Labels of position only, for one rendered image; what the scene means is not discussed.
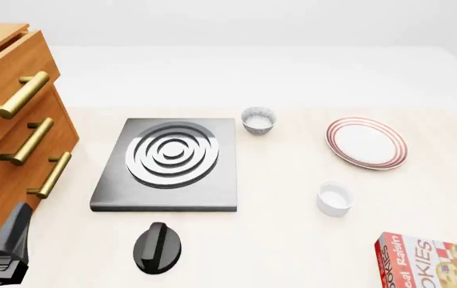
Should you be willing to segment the small plain white bowl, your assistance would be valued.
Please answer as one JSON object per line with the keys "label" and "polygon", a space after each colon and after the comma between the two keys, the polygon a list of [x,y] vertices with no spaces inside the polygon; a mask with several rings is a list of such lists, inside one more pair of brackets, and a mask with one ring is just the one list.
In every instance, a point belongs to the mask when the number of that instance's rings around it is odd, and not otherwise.
{"label": "small plain white bowl", "polygon": [[319,187],[316,205],[322,213],[329,217],[343,217],[354,204],[353,192],[341,182],[328,181]]}

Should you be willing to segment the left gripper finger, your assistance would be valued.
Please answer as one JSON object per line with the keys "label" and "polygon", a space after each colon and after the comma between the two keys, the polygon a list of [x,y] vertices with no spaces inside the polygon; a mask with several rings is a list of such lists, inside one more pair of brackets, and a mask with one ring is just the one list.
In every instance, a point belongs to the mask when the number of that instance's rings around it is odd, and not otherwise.
{"label": "left gripper finger", "polygon": [[19,202],[0,228],[0,260],[28,262],[27,237],[33,210],[25,202]]}

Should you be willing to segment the flat black stove plate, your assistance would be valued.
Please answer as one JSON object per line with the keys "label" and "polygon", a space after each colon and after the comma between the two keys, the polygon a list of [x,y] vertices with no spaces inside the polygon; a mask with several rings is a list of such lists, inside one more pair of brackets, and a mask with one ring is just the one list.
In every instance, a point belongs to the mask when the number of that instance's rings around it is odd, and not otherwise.
{"label": "flat black stove plate", "polygon": [[127,119],[90,208],[97,212],[235,212],[235,120]]}

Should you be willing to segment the patterned black-and-white bowl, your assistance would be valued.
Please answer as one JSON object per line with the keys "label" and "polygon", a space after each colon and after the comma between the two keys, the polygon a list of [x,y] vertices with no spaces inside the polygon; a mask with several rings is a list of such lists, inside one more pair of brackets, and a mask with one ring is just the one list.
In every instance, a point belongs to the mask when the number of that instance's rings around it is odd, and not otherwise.
{"label": "patterned black-and-white bowl", "polygon": [[241,121],[250,134],[267,134],[277,122],[275,113],[266,107],[248,107],[241,113]]}

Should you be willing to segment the white plate with red rings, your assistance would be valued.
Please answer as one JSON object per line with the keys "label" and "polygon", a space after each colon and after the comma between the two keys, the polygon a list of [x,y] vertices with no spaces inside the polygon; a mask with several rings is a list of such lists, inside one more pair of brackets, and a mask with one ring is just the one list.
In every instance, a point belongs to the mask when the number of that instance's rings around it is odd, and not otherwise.
{"label": "white plate with red rings", "polygon": [[327,127],[328,147],[342,160],[368,170],[393,170],[408,156],[404,138],[390,126],[363,117],[345,117]]}

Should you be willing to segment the round black stove knob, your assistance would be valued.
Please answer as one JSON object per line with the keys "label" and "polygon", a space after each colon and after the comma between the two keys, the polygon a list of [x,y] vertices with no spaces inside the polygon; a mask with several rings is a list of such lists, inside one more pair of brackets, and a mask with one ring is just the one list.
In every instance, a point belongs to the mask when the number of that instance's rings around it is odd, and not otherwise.
{"label": "round black stove knob", "polygon": [[158,275],[173,268],[181,253],[178,234],[164,222],[153,222],[134,244],[133,259],[143,273]]}

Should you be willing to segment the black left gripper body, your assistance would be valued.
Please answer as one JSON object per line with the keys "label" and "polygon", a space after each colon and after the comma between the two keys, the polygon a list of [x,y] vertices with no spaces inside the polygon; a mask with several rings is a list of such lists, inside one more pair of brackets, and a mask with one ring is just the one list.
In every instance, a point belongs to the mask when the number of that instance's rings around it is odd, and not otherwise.
{"label": "black left gripper body", "polygon": [[19,285],[28,271],[29,256],[27,249],[14,253],[0,253],[0,286]]}

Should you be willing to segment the red printed cookies box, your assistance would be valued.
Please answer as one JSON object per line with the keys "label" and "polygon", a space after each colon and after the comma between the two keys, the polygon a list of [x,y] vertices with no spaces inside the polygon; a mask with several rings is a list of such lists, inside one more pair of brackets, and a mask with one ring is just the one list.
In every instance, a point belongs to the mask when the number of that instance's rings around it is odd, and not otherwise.
{"label": "red printed cookies box", "polygon": [[457,244],[384,232],[375,253],[383,288],[457,288]]}

